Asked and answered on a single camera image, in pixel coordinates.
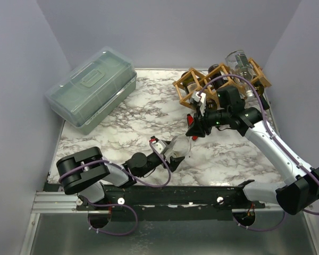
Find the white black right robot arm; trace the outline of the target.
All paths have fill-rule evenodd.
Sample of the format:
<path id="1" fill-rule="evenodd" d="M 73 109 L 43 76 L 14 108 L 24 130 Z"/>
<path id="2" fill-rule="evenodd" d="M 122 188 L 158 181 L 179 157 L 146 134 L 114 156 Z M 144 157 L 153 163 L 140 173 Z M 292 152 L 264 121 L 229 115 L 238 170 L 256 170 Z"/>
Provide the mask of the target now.
<path id="1" fill-rule="evenodd" d="M 234 86 L 219 90 L 217 97 L 221 109 L 210 109 L 206 95 L 193 92 L 191 101 L 196 105 L 194 120 L 186 136 L 204 138 L 213 127 L 228 125 L 252 142 L 273 164 L 282 176 L 281 183 L 265 184 L 250 181 L 234 194 L 234 203 L 246 208 L 253 201 L 279 205 L 285 212 L 295 215 L 319 199 L 319 167 L 313 168 L 293 152 L 263 120 L 261 112 L 245 107 L 245 100 Z"/>

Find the clear flask bottle black cap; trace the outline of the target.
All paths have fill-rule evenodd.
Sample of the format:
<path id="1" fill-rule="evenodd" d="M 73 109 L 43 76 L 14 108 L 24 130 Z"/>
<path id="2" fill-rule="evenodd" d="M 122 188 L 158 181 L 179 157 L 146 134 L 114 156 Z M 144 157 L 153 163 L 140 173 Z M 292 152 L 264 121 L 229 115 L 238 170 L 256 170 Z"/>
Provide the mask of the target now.
<path id="1" fill-rule="evenodd" d="M 170 156 L 185 157 L 191 151 L 191 138 L 185 135 L 177 135 L 170 143 Z"/>

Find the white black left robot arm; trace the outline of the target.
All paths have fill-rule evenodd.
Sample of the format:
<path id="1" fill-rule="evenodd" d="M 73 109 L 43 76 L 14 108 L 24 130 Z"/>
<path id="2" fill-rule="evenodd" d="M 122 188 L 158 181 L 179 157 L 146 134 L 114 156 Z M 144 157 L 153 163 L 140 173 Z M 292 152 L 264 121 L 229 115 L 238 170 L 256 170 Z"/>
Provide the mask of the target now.
<path id="1" fill-rule="evenodd" d="M 151 154 L 147 156 L 137 152 L 122 165 L 109 161 L 98 147 L 68 155 L 56 163 L 60 175 L 58 181 L 65 194 L 79 194 L 85 197 L 96 210 L 101 210 L 107 205 L 107 196 L 101 180 L 125 189 L 136 183 L 144 183 L 141 178 L 163 166 L 169 171 L 168 180 L 161 185 L 148 184 L 154 188 L 161 188 L 168 185 L 171 174 L 190 153 L 191 141 L 186 136 L 176 136 L 171 141 L 152 136 L 149 145 L 152 149 Z"/>

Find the clear glass bottle blue cap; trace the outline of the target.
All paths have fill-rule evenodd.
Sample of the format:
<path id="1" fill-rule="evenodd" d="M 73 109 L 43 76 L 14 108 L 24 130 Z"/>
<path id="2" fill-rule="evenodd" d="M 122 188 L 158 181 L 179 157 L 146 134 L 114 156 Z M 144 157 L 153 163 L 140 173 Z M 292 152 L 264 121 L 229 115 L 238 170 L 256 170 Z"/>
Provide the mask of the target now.
<path id="1" fill-rule="evenodd" d="M 235 74 L 243 77 L 244 79 L 251 81 L 255 76 L 255 72 L 252 66 L 249 63 L 249 60 L 243 50 L 235 50 L 231 52 L 226 58 L 226 65 L 230 69 L 231 74 Z M 254 93 L 250 86 L 246 84 L 244 81 L 239 80 L 238 78 L 233 78 L 235 83 L 237 84 L 240 91 L 247 98 L 253 98 Z"/>

